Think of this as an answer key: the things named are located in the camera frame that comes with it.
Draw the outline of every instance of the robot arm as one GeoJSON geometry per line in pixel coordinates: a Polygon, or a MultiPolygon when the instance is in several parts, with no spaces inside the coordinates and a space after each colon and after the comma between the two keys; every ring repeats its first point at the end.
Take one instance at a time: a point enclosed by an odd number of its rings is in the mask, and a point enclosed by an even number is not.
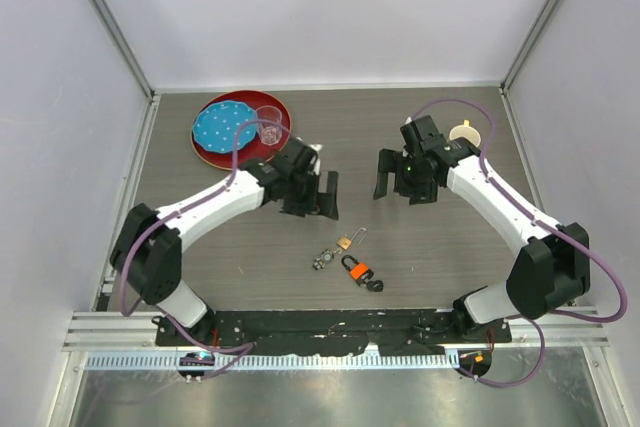
{"type": "MultiPolygon", "coordinates": [[[[497,191],[483,173],[480,152],[473,144],[464,138],[446,141],[430,116],[408,122],[400,131],[405,140],[403,151],[380,151],[374,199],[386,195],[389,173],[395,174],[394,192],[409,197],[410,204],[435,202],[438,187],[447,187],[482,214],[516,256],[506,281],[471,292],[453,303],[459,330],[470,332],[512,315],[536,319],[589,290],[587,257],[531,222],[497,191]]],[[[582,227],[575,223],[559,225],[486,166],[488,175],[536,219],[558,226],[588,245],[588,235],[582,227]]]]}
{"type": "Polygon", "coordinates": [[[182,254],[207,232],[233,217],[282,200],[281,212],[304,217],[323,215],[338,219],[337,172],[329,172],[327,191],[318,191],[321,146],[291,138],[270,161],[243,163],[228,188],[229,177],[188,199],[152,210],[145,204],[128,214],[110,261],[120,273],[133,243],[159,219],[181,212],[147,239],[131,264],[128,283],[148,305],[156,305],[186,327],[196,340],[208,343],[215,313],[182,280],[182,254]]]}

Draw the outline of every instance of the brass padlock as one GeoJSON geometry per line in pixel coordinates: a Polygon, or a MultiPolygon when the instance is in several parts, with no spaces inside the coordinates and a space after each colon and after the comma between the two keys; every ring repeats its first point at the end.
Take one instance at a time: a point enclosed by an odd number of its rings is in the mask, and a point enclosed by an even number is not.
{"type": "Polygon", "coordinates": [[[358,236],[358,234],[360,232],[364,232],[364,234],[362,235],[362,238],[360,239],[360,242],[358,242],[358,245],[360,245],[362,243],[362,241],[364,240],[364,238],[367,236],[367,229],[365,229],[364,227],[360,227],[355,234],[353,234],[353,236],[351,238],[348,238],[346,235],[343,235],[342,237],[340,237],[338,239],[338,242],[336,242],[336,244],[338,244],[338,246],[342,249],[342,250],[347,250],[349,247],[351,247],[351,244],[353,243],[353,241],[355,240],[355,238],[358,236]]]}

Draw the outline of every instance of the blue polka dot cloth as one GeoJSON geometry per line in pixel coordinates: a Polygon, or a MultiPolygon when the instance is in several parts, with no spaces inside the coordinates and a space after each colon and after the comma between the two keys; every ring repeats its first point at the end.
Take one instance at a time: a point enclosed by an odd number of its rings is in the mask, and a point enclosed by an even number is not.
{"type": "MultiPolygon", "coordinates": [[[[229,154],[238,127],[255,119],[256,111],[244,102],[225,100],[207,106],[193,124],[193,139],[207,152],[229,154]]],[[[244,148],[256,136],[256,124],[248,125],[238,138],[238,150],[244,148]]]]}

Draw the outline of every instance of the clear glass cup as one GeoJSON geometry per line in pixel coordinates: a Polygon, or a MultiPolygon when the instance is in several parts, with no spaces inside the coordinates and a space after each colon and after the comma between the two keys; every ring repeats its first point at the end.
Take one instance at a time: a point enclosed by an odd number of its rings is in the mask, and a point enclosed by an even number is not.
{"type": "MultiPolygon", "coordinates": [[[[256,109],[258,120],[268,120],[277,124],[282,123],[282,112],[272,105],[263,105],[256,109]]],[[[282,129],[271,123],[258,124],[258,135],[260,136],[260,142],[265,145],[275,145],[282,139],[282,129]]]]}

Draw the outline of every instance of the black mounting plate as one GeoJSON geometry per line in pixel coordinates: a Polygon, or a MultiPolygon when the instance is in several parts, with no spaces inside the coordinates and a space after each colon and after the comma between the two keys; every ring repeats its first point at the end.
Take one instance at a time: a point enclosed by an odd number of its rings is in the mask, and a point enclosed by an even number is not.
{"type": "MultiPolygon", "coordinates": [[[[372,342],[382,356],[442,353],[442,344],[486,343],[485,331],[465,337],[450,311],[437,309],[217,311],[218,344],[255,342],[253,355],[357,355],[372,342]]],[[[506,323],[487,324],[495,343],[511,342],[506,323]]],[[[156,335],[160,347],[189,346],[172,329],[156,335]]]]}

